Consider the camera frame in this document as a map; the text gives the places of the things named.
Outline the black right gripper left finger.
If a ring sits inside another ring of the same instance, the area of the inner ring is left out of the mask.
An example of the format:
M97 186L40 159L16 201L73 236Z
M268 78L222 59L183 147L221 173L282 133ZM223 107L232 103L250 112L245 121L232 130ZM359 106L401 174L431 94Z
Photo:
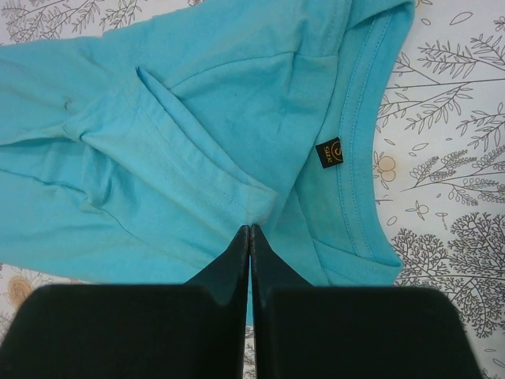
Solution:
M49 285L1 345L4 378L239 378L248 227L181 285Z

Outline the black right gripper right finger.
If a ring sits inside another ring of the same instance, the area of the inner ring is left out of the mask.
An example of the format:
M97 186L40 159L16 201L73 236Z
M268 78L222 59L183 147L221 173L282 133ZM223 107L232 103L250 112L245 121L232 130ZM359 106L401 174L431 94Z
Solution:
M250 230L259 378L479 378L449 299L426 287L315 287Z

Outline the teal t shirt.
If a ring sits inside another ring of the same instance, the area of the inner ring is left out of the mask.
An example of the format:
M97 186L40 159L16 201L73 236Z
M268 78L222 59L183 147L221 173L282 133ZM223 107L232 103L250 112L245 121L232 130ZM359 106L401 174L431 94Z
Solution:
M1 49L1 261L183 283L257 224L316 286L391 285L372 145L411 1L206 1Z

